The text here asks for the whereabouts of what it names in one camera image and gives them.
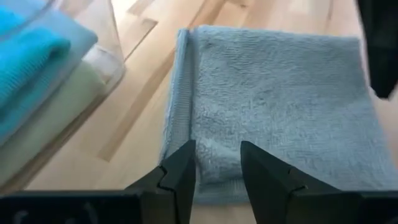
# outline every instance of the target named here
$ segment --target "light blue towel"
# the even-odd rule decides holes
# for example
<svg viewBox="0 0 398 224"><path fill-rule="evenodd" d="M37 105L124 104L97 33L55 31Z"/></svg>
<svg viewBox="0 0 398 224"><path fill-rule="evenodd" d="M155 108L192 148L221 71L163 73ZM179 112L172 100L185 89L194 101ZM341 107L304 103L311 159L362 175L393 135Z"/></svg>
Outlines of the light blue towel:
<svg viewBox="0 0 398 224"><path fill-rule="evenodd" d="M42 1L0 0L0 33L43 8ZM23 32L0 42L0 145L81 62L97 37L50 10Z"/></svg>
<svg viewBox="0 0 398 224"><path fill-rule="evenodd" d="M397 190L359 50L355 37L181 30L161 158L197 141L196 203L248 200L242 140L342 190Z"/></svg>

